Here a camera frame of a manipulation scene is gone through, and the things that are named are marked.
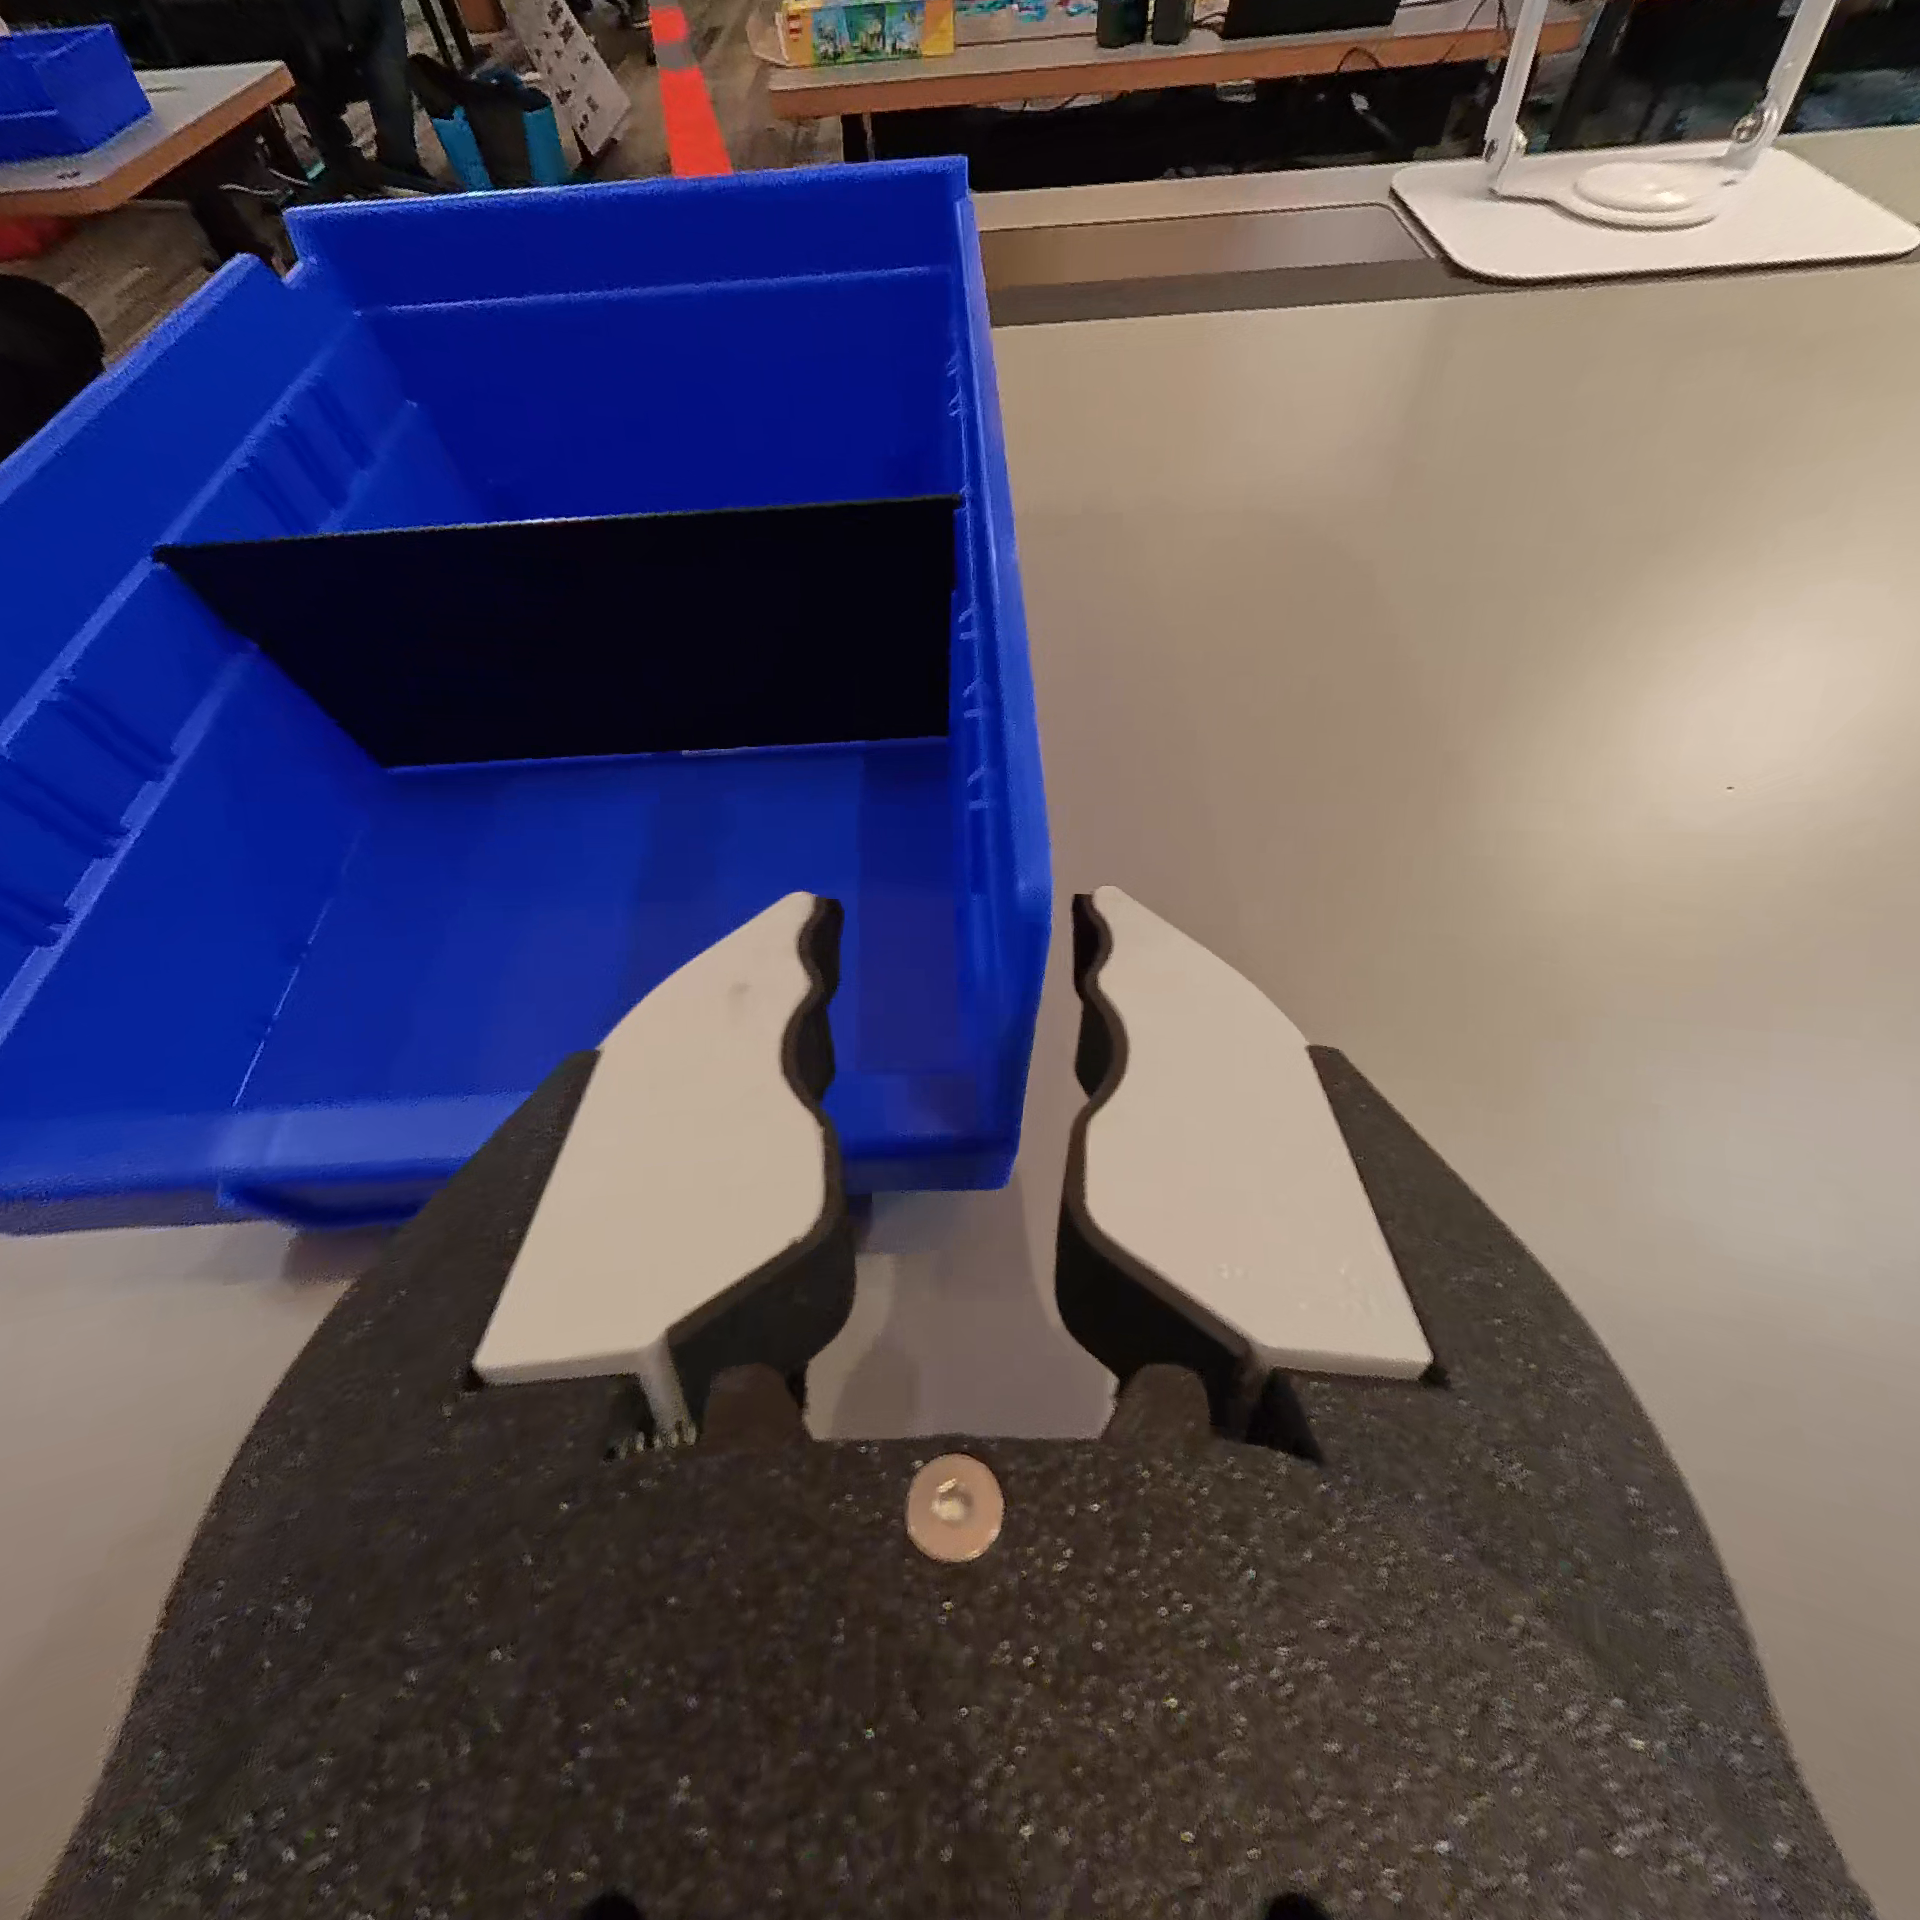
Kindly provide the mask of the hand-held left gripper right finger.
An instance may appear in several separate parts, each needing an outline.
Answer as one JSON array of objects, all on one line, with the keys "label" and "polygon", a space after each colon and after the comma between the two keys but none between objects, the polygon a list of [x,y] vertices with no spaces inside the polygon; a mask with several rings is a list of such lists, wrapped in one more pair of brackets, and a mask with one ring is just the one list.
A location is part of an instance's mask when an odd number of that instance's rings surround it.
[{"label": "hand-held left gripper right finger", "polygon": [[1435,1384],[1435,1350],[1309,1041],[1231,962],[1101,885],[1056,1301],[1128,1394],[1185,1374],[1219,1437],[1311,1437],[1296,1378]]}]

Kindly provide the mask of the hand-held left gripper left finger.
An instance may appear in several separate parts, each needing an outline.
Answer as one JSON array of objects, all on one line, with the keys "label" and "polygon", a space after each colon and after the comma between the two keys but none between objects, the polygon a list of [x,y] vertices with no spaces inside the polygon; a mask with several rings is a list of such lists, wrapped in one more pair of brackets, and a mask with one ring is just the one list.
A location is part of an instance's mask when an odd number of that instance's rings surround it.
[{"label": "hand-held left gripper left finger", "polygon": [[624,1378],[658,1432],[722,1374],[806,1389],[855,1305],[828,1005],[842,906],[790,894],[607,1034],[472,1356],[484,1385]]}]

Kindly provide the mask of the white printed board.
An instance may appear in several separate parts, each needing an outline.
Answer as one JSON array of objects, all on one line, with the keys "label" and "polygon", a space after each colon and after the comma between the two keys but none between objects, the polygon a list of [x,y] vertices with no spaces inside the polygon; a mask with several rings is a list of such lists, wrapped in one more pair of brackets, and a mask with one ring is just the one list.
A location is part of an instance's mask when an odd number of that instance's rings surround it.
[{"label": "white printed board", "polygon": [[635,107],[575,4],[504,3],[504,14],[582,155],[602,157]]}]

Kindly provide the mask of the grey desk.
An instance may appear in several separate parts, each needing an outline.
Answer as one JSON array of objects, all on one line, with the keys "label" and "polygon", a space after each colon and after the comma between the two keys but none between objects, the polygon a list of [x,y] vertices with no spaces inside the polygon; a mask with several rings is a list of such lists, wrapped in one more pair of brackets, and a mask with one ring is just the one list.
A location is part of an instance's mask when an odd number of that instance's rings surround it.
[{"label": "grey desk", "polygon": [[[407,1220],[6,1238],[35,1915],[1916,1915],[1916,266],[994,358],[1008,1181],[841,1151],[846,1327],[665,1434],[472,1369],[602,1044]],[[1434,1385],[1070,1338],[1101,885],[1309,1041]]]}]

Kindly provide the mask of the orange safety cone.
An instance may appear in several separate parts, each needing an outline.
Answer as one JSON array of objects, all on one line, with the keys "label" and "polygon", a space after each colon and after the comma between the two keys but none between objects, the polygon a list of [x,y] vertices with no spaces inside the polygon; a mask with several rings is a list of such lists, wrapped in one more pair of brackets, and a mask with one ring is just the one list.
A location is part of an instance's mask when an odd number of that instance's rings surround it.
[{"label": "orange safety cone", "polygon": [[658,73],[667,171],[678,180],[733,176],[733,157],[722,135],[684,7],[650,3],[647,22]]}]

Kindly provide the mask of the colourful toy box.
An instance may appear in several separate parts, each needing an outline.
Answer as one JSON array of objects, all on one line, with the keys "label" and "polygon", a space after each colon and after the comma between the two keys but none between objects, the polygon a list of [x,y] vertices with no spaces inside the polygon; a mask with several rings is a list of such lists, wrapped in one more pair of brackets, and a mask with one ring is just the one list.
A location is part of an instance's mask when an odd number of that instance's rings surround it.
[{"label": "colourful toy box", "polygon": [[937,60],[956,47],[954,3],[775,3],[790,67]]}]

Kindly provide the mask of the blue plastic bin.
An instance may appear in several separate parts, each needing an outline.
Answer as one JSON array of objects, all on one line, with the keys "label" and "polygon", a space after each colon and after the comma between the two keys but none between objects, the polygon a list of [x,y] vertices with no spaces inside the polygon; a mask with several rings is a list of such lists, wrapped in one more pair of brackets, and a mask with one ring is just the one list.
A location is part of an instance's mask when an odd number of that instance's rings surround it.
[{"label": "blue plastic bin", "polygon": [[153,116],[107,23],[3,35],[3,164],[82,157]]},{"label": "blue plastic bin", "polygon": [[[1052,921],[956,157],[303,208],[6,463],[7,1234],[407,1220],[772,901],[852,1193],[1001,1187]],[[387,769],[166,543],[960,494],[947,733]]]}]

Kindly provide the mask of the black bin divider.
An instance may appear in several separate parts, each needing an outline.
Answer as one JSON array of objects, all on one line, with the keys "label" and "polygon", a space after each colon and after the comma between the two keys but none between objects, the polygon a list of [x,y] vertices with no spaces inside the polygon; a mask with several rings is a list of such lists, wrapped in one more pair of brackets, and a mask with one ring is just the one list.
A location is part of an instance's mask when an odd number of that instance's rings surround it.
[{"label": "black bin divider", "polygon": [[387,769],[947,733],[960,494],[166,543]]}]

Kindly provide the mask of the grey side table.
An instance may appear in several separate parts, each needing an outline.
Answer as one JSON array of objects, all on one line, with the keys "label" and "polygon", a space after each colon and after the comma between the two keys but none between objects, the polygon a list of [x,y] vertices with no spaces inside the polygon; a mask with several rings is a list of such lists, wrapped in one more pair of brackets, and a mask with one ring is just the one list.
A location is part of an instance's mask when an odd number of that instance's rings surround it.
[{"label": "grey side table", "polygon": [[148,71],[138,80],[149,112],[118,137],[84,155],[3,165],[7,221],[82,221],[122,211],[253,128],[297,89],[283,60]]}]

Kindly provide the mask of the wooden table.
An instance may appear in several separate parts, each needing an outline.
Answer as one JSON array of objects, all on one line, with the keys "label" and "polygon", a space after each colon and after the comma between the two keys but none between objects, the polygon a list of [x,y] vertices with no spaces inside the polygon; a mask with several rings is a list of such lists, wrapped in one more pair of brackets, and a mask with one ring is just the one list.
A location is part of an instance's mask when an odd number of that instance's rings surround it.
[{"label": "wooden table", "polygon": [[1429,71],[1501,60],[1520,4],[1407,4],[1380,29],[1324,35],[1221,38],[1103,49],[1093,38],[1023,38],[933,60],[771,67],[771,112],[790,123],[889,112],[1023,107],[1219,85]]}]

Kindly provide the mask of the teal bag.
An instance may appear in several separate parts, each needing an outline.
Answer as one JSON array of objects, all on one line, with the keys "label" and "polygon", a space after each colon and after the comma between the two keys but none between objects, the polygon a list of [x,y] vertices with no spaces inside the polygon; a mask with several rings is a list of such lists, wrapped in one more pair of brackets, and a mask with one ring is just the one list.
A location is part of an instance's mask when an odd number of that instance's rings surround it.
[{"label": "teal bag", "polygon": [[457,77],[444,106],[428,107],[442,149],[468,190],[540,190],[575,180],[561,120],[523,77]]}]

